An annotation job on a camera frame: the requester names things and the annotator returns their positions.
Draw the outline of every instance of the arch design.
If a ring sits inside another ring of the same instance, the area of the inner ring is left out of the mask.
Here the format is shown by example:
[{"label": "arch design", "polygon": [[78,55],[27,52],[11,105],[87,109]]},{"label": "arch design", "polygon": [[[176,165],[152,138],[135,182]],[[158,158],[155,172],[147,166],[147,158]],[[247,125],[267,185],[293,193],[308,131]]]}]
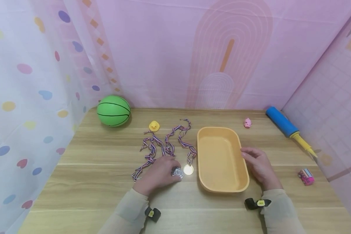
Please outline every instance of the arch design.
[{"label": "arch design", "polygon": [[233,109],[271,34],[272,15],[264,0],[212,5],[197,26],[186,107]]}]

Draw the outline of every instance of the person's right hand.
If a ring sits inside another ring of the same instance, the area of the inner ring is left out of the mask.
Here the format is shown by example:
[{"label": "person's right hand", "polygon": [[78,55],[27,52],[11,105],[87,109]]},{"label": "person's right hand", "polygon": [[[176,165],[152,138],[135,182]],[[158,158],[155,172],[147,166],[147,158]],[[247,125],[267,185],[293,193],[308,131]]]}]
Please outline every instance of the person's right hand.
[{"label": "person's right hand", "polygon": [[283,189],[280,180],[277,178],[267,154],[255,148],[243,147],[242,157],[251,168],[252,174],[262,183],[263,190]]},{"label": "person's right hand", "polygon": [[175,157],[163,156],[157,158],[142,178],[135,182],[133,189],[148,197],[156,188],[180,182],[181,177],[171,175],[173,167],[181,167]]}]

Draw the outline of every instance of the wooden tabletop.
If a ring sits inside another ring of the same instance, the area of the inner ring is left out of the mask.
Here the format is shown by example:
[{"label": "wooden tabletop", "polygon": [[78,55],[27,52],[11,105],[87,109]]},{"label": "wooden tabletop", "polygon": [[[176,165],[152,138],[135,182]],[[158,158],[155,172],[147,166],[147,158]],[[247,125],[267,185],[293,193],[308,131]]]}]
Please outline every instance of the wooden tabletop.
[{"label": "wooden tabletop", "polygon": [[[245,129],[249,117],[252,127]],[[335,195],[316,163],[299,146],[284,137],[263,111],[133,109],[132,118],[119,128],[102,125],[92,109],[67,147],[47,185],[35,202],[20,233],[97,233],[124,194],[133,186],[131,174],[145,162],[147,152],[139,152],[148,125],[160,123],[156,135],[164,139],[171,129],[185,124],[192,129],[183,138],[196,145],[197,132],[205,126],[233,129],[242,146],[265,151],[292,199],[308,234],[351,234],[351,217]],[[171,139],[181,165],[188,150]],[[150,198],[151,207],[161,211],[158,223],[148,221],[142,233],[266,233],[259,211],[247,210],[244,200],[259,199],[261,188],[250,175],[250,185],[237,194],[206,192],[195,172],[182,182],[163,189]],[[316,182],[304,186],[297,172],[308,168]]]}]

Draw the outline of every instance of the striped ribbon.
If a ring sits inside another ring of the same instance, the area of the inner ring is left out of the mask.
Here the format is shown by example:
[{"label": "striped ribbon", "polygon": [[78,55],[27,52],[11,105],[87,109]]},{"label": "striped ribbon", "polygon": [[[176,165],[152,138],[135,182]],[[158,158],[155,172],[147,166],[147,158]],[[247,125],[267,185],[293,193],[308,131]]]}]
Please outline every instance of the striped ribbon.
[{"label": "striped ribbon", "polygon": [[180,120],[187,121],[188,127],[185,128],[181,125],[178,125],[177,127],[173,128],[171,133],[166,135],[166,137],[165,137],[165,145],[154,134],[153,131],[148,131],[148,132],[144,133],[144,134],[151,133],[152,137],[147,137],[143,140],[143,146],[140,149],[140,151],[148,148],[150,153],[148,155],[144,156],[144,158],[147,160],[147,162],[144,163],[141,167],[138,167],[135,170],[135,172],[131,175],[131,177],[133,177],[134,181],[138,180],[138,177],[142,173],[144,168],[148,167],[149,165],[151,165],[152,163],[154,163],[156,161],[156,158],[155,158],[156,157],[156,146],[154,145],[154,142],[156,142],[156,144],[158,146],[160,146],[162,156],[165,156],[166,154],[168,154],[172,157],[175,157],[175,154],[174,154],[175,146],[169,142],[169,137],[174,136],[176,133],[176,130],[178,130],[178,129],[181,130],[180,133],[178,134],[178,142],[182,145],[182,147],[190,149],[190,152],[187,155],[187,162],[189,165],[192,165],[192,161],[195,158],[195,156],[197,155],[197,151],[195,150],[195,148],[192,145],[182,141],[182,138],[186,135],[187,131],[189,129],[191,129],[191,122],[188,119],[180,119]]}]

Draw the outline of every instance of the black line on ball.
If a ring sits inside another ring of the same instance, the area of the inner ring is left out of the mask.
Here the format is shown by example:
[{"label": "black line on ball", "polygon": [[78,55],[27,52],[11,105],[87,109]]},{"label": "black line on ball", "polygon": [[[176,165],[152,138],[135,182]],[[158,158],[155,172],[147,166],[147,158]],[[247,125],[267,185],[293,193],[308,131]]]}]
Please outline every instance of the black line on ball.
[{"label": "black line on ball", "polygon": [[125,116],[125,115],[102,115],[102,114],[99,114],[98,115],[101,115],[101,116]]},{"label": "black line on ball", "polygon": [[108,103],[108,104],[113,104],[113,105],[117,105],[117,106],[121,106],[120,104],[116,104],[116,103],[111,103],[111,102],[103,102],[103,103],[99,103],[99,105],[101,105],[101,104],[104,104],[104,103]]},{"label": "black line on ball", "polygon": [[116,125],[122,124],[122,123],[125,122],[128,118],[129,118],[129,116],[128,116],[124,121],[122,121],[121,123],[114,124],[114,125],[108,125],[108,126],[116,126]]},{"label": "black line on ball", "polygon": [[125,99],[123,99],[123,98],[121,98],[121,99],[122,99],[122,101],[126,102],[126,104],[127,104],[128,106],[130,106],[130,105],[128,104],[128,102],[127,102]]}]

